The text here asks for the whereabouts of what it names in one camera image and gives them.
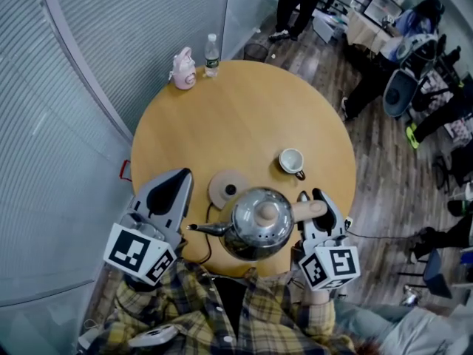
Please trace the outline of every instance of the kettle handle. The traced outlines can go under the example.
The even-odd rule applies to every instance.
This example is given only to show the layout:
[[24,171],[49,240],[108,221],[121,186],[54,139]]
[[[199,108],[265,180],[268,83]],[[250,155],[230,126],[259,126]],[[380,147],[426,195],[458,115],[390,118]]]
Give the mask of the kettle handle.
[[321,217],[327,213],[327,204],[324,201],[304,201],[291,205],[293,209],[294,222],[306,221]]

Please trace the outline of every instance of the black cable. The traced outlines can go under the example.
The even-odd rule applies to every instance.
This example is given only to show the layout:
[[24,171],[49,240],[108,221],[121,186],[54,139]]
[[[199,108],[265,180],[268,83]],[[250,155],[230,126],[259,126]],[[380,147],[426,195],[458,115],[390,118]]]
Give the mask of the black cable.
[[350,230],[345,230],[348,234],[351,234],[355,237],[367,238],[368,240],[409,240],[414,237],[418,237],[419,234],[410,235],[409,237],[368,237],[366,235],[355,234]]
[[[210,217],[209,217],[210,216],[210,209],[212,208],[212,206],[214,206],[213,203],[210,203],[208,205],[207,213],[205,214],[205,223],[208,223],[208,221],[210,219]],[[207,262],[212,256],[212,247],[210,246],[210,241],[208,240],[208,234],[205,234],[205,241],[207,242],[208,253],[201,261],[198,262],[200,265]]]

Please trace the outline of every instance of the sneaker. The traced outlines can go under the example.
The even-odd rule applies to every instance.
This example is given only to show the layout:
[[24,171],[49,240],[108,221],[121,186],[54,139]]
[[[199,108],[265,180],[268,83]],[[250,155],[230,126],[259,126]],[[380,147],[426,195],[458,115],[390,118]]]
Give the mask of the sneaker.
[[465,200],[452,200],[446,204],[446,207],[452,216],[464,217],[471,211],[471,204]]
[[348,117],[348,114],[347,114],[347,108],[345,106],[345,103],[347,101],[348,101],[348,98],[342,98],[341,104],[340,104],[341,112],[343,113],[343,121],[344,122],[347,122],[347,121],[350,120],[350,118]]
[[402,299],[401,304],[399,304],[400,306],[408,306],[413,308],[419,305],[419,302],[422,299],[421,292],[407,284],[403,287],[403,292],[404,298]]
[[269,36],[269,40],[270,41],[279,41],[281,39],[287,39],[289,37],[290,37],[289,32],[286,29],[284,29],[281,32],[275,32],[275,33],[271,34]]
[[410,126],[406,128],[406,135],[407,135],[407,140],[409,141],[411,147],[414,150],[417,150],[419,148],[419,143],[415,139],[414,131],[417,129],[417,125],[412,123]]
[[418,261],[419,261],[419,259],[415,256],[414,249],[412,248],[411,249],[411,254],[409,255],[409,263],[410,264],[417,264]]

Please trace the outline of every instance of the shoe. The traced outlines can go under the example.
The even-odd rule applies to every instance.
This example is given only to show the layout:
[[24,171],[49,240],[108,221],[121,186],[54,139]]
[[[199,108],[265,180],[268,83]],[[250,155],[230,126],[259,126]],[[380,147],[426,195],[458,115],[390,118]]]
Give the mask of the shoe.
[[449,201],[446,207],[454,217],[464,217],[470,212],[470,202],[465,200]]
[[404,298],[402,299],[401,304],[399,304],[400,306],[413,308],[419,305],[419,302],[422,299],[422,293],[420,291],[406,284],[403,287],[403,292]]
[[412,248],[411,249],[411,254],[409,255],[409,263],[417,264],[418,261],[419,261],[419,259],[415,256],[414,249]]
[[345,106],[345,103],[348,101],[348,98],[342,98],[340,108],[341,112],[343,113],[343,122],[348,122],[351,121],[352,118],[348,117],[347,114],[347,107]]
[[272,42],[276,42],[276,41],[280,41],[282,39],[288,39],[289,37],[290,37],[289,32],[286,29],[284,29],[281,32],[275,32],[275,33],[271,34],[269,36],[269,40],[272,41]]
[[411,147],[414,150],[417,150],[419,148],[419,143],[417,142],[417,140],[415,139],[415,136],[414,136],[414,131],[416,129],[417,129],[417,125],[414,124],[414,123],[410,124],[410,126],[408,126],[406,128],[407,140],[409,141]]
[[425,228],[422,228],[418,232],[418,236],[421,239],[422,243],[428,243],[432,235],[435,235],[434,233],[436,230],[430,226],[426,226]]

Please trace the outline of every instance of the white coffee cup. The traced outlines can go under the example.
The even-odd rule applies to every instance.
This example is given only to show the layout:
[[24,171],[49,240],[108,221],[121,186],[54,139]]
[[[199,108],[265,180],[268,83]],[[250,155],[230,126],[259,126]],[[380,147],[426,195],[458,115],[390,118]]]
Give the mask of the white coffee cup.
[[279,164],[288,174],[295,175],[299,180],[305,180],[304,155],[297,149],[286,149],[279,154]]

